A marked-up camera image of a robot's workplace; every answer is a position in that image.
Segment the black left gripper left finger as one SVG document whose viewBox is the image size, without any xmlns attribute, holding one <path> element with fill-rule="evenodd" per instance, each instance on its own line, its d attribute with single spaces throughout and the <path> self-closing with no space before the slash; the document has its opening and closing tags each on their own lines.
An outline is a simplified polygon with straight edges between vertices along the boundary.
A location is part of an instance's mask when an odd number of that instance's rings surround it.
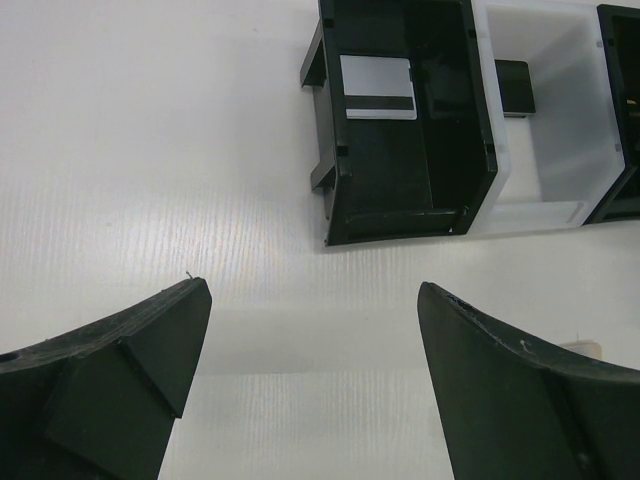
<svg viewBox="0 0 640 480">
<path fill-rule="evenodd" d="M 202 278 L 1 356 L 4 479 L 155 479 L 210 319 Z"/>
</svg>

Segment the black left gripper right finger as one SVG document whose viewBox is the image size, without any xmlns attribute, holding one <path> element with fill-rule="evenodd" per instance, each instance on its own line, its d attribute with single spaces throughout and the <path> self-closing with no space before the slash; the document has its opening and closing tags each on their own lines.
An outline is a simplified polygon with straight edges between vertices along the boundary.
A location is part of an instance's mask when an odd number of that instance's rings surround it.
<svg viewBox="0 0 640 480">
<path fill-rule="evenodd" d="M 571 352 L 440 286 L 417 312 L 457 479 L 636 479 L 639 373 Z"/>
</svg>

